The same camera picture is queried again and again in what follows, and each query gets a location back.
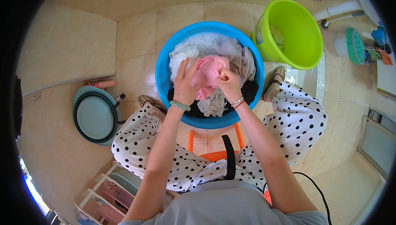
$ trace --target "jade bangle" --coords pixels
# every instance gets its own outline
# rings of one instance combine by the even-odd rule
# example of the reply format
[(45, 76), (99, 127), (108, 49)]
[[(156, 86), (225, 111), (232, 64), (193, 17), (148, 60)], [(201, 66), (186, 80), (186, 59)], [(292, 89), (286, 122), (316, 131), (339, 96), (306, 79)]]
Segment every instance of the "jade bangle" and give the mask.
[(181, 103), (176, 102), (176, 101), (173, 101), (173, 100), (171, 100), (171, 101), (169, 102), (169, 104), (170, 104), (170, 105), (174, 105), (174, 106), (176, 106), (176, 107), (178, 107), (178, 108), (181, 108), (181, 109), (183, 109), (183, 110), (186, 110), (186, 111), (190, 111), (190, 110), (191, 110), (191, 108), (190, 108), (189, 106), (186, 106), (186, 105), (184, 105), (184, 104), (181, 104)]

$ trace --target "white pants with black dots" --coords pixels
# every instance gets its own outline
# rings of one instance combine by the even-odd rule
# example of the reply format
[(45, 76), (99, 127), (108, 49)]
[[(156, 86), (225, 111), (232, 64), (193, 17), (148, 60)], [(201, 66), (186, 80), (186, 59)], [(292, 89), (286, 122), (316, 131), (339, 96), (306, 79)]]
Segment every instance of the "white pants with black dots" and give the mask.
[[(263, 123), (279, 142), (291, 166), (318, 141), (326, 129), (328, 117), (323, 105), (301, 88), (284, 81), (281, 89), (284, 91), (272, 102), (275, 112), (267, 115)], [(149, 115), (150, 106), (146, 104), (129, 117), (116, 134), (111, 148), (115, 159), (140, 178), (145, 174), (161, 123), (156, 116)], [(235, 179), (262, 190), (266, 182), (263, 169), (249, 143), (235, 155), (235, 159)], [(188, 192), (202, 183), (225, 179), (226, 174), (225, 159), (210, 162), (177, 144), (167, 188)]]

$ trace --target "silver bracelet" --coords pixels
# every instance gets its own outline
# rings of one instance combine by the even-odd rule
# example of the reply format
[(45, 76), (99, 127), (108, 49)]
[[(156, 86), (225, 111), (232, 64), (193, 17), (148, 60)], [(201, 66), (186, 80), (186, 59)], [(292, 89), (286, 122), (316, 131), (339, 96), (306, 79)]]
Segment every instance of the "silver bracelet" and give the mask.
[(241, 96), (241, 98), (237, 99), (234, 103), (232, 103), (231, 106), (234, 107), (235, 104), (237, 104), (238, 102), (241, 102), (242, 100), (244, 100), (243, 96)]

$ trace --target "black cloth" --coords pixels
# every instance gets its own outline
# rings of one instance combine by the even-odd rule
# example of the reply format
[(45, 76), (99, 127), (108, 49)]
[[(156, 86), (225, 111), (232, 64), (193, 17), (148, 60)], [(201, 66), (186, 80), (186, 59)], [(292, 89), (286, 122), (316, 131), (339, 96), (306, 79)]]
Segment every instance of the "black cloth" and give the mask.
[[(256, 83), (256, 81), (249, 81), (247, 80), (244, 85), (241, 88), (241, 93), (242, 96), (245, 99), (245, 102), (250, 105), (254, 101), (254, 98), (257, 94), (257, 91), (259, 90), (259, 85)], [(173, 95), (175, 93), (175, 89), (169, 89), (168, 91), (168, 100), (171, 101), (173, 100)], [(185, 111), (184, 113), (187, 114), (190, 117), (196, 117), (198, 119), (206, 119), (209, 117), (206, 117), (204, 113), (202, 113), (198, 107), (198, 101), (195, 100), (194, 103), (190, 105), (191, 110), (190, 111)], [(225, 110), (223, 112), (223, 115), (228, 114), (234, 110), (234, 108), (231, 106), (230, 102), (227, 101), (227, 104), (225, 105), (225, 108), (228, 110)]]

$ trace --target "gray cloth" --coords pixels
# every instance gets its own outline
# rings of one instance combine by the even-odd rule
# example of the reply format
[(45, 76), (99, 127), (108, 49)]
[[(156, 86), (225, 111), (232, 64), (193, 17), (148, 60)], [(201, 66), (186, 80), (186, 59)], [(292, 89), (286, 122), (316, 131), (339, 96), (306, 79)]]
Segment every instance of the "gray cloth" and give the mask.
[(215, 92), (209, 97), (198, 101), (197, 106), (206, 117), (210, 115), (213, 115), (213, 117), (222, 117), (226, 105), (225, 99), (225, 95), (220, 88), (217, 87)]
[(271, 208), (261, 193), (244, 185), (238, 180), (205, 183), (198, 186), (201, 191), (183, 193), (163, 213), (147, 221), (125, 221), (119, 225), (327, 224), (319, 211), (283, 214)]

